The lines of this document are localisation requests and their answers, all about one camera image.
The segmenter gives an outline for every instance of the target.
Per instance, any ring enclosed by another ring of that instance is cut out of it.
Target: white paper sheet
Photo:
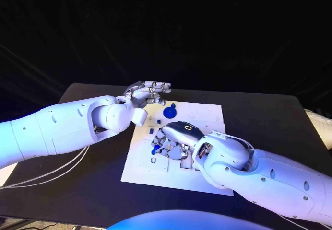
[[[170,107],[171,103],[176,105],[177,114],[173,119],[167,119],[163,109]],[[158,128],[173,121],[193,124],[203,134],[210,130],[225,133],[220,105],[166,101],[164,106],[148,104],[144,109],[148,117],[144,125],[134,128],[121,181],[232,196],[231,189],[218,189],[206,182],[200,172],[190,166],[190,159],[174,161],[150,153],[150,143]]]

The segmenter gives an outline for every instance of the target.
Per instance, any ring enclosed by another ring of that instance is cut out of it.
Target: black tabletop
[[[122,86],[72,84],[59,102],[118,96],[124,89]],[[219,104],[229,135],[332,176],[332,158],[296,97],[177,89],[163,97],[173,101]],[[76,168],[54,181],[0,190],[0,215],[108,227],[145,212],[189,209],[241,218],[274,229],[297,228],[236,193],[225,196],[121,182],[132,129],[134,124],[92,145]],[[76,154],[78,151],[18,163],[5,184],[56,169]],[[296,221],[310,229],[320,229],[316,223]]]

